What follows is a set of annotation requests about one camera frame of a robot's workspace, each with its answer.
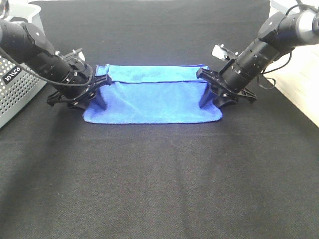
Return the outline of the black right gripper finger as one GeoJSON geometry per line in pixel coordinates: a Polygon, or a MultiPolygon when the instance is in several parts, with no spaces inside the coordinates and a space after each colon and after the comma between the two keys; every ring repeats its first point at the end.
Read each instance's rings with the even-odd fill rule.
{"type": "Polygon", "coordinates": [[[213,82],[217,80],[217,72],[201,67],[197,70],[196,77],[207,82],[213,82]]]}
{"type": "Polygon", "coordinates": [[[211,90],[210,84],[207,84],[205,87],[205,90],[200,98],[200,101],[198,103],[198,106],[200,108],[204,107],[209,101],[211,101],[214,98],[214,93],[211,90]]]}

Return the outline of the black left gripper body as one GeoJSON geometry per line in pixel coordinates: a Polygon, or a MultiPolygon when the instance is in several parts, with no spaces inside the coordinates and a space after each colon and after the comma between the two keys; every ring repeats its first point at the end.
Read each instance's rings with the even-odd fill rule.
{"type": "Polygon", "coordinates": [[[47,98],[50,106],[56,103],[66,103],[70,109],[86,109],[93,101],[96,90],[100,87],[92,87],[91,81],[95,76],[93,68],[75,59],[67,61],[70,72],[63,79],[61,85],[56,85],[57,91],[47,98]]]}

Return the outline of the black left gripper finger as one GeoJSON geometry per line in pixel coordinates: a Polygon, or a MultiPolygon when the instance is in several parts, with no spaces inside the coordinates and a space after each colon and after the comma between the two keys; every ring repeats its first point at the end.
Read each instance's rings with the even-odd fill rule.
{"type": "Polygon", "coordinates": [[[105,102],[103,96],[102,96],[102,93],[101,93],[101,90],[100,88],[98,88],[96,90],[96,94],[95,94],[95,97],[93,99],[93,102],[98,106],[100,107],[102,110],[106,110],[107,109],[107,103],[105,102]]]}
{"type": "Polygon", "coordinates": [[[92,87],[101,87],[104,85],[111,85],[112,84],[112,78],[108,75],[101,75],[101,76],[94,76],[91,81],[92,87]]]}

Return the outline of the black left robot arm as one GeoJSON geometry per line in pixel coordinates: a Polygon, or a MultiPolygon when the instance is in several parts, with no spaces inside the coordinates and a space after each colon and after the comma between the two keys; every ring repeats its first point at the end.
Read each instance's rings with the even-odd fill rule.
{"type": "Polygon", "coordinates": [[[28,73],[56,89],[47,98],[49,105],[66,103],[69,108],[85,110],[94,102],[103,110],[107,108],[99,89],[111,85],[112,79],[107,73],[95,76],[81,48],[61,55],[36,25],[2,19],[0,53],[16,66],[25,64],[28,73]]]}

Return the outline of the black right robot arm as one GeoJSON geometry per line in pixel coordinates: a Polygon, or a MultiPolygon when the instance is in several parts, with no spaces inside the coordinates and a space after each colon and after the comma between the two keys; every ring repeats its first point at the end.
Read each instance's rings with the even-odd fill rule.
{"type": "Polygon", "coordinates": [[[215,45],[212,55],[225,60],[219,71],[200,68],[198,78],[207,82],[199,101],[204,107],[212,101],[217,108],[238,103],[240,98],[254,102],[256,95],[247,85],[266,73],[266,68],[297,46],[319,42],[319,11],[312,7],[298,13],[277,12],[261,26],[257,38],[241,53],[234,53],[223,45],[215,45]]]}

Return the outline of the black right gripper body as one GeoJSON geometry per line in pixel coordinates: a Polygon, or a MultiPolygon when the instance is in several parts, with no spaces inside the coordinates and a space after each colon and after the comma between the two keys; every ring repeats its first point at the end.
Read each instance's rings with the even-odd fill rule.
{"type": "Polygon", "coordinates": [[[217,80],[207,82],[214,93],[211,102],[217,108],[235,105],[240,98],[251,103],[255,102],[256,94],[246,88],[251,80],[252,78],[245,74],[235,59],[229,60],[222,70],[217,72],[217,80]]]}

